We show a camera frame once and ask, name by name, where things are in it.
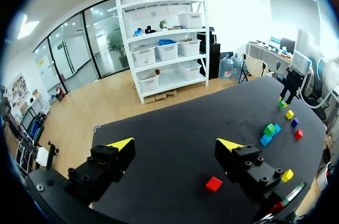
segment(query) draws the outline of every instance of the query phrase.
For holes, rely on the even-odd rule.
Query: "red cube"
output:
[[[216,179],[214,176],[211,178],[211,180],[205,185],[205,188],[209,189],[210,191],[217,191],[219,187],[221,186],[222,181],[219,179]]]
[[[298,129],[297,132],[295,133],[295,138],[299,140],[302,138],[302,130]]]

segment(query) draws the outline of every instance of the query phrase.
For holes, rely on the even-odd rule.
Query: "ceiling light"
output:
[[[34,28],[37,27],[37,25],[39,24],[39,21],[34,21],[30,23],[26,23],[26,22],[27,22],[27,15],[25,14],[22,20],[20,32],[19,32],[19,35],[17,36],[17,39],[21,39],[23,37],[30,35],[32,31],[34,30]]]
[[[111,11],[115,11],[116,9],[117,9],[117,7],[109,8],[107,11],[108,11],[108,12],[111,12]]]

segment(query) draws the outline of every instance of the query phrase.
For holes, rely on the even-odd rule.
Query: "white storage box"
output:
[[[178,64],[178,68],[180,76],[191,81],[199,77],[201,65],[196,61],[184,61]]]
[[[151,91],[158,90],[159,75],[149,77],[149,75],[152,74],[154,71],[155,69],[148,69],[138,73],[138,81],[140,83],[142,93],[148,93]]]
[[[179,23],[186,28],[202,28],[202,14],[183,13],[178,15]]]
[[[156,52],[161,61],[167,61],[171,59],[178,58],[178,42],[156,46]]]
[[[195,56],[199,54],[200,41],[198,39],[193,39],[191,41],[180,41],[178,46],[178,52],[183,56]]]
[[[155,63],[155,46],[144,45],[134,49],[132,52],[136,60],[136,67],[142,67]]]

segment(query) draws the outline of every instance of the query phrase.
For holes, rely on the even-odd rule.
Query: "green cube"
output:
[[[285,101],[281,100],[279,101],[279,109],[283,109],[285,105]]]
[[[275,131],[275,126],[271,123],[267,125],[267,127],[264,129],[264,133],[268,137],[271,136],[274,131]]]

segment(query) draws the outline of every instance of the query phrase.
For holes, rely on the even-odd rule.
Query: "glass wall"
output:
[[[35,62],[37,63],[38,71],[41,79],[49,93],[49,96],[56,95],[56,87],[60,86],[63,92],[66,93],[65,88],[60,82],[57,68],[53,62],[48,41],[45,39],[34,51]]]
[[[57,86],[67,93],[129,69],[115,0],[71,17],[48,35],[34,57],[50,95]]]
[[[92,53],[101,77],[129,68],[123,47],[115,0],[84,12]]]
[[[79,14],[56,28],[48,38],[61,80],[69,92],[98,79]]]

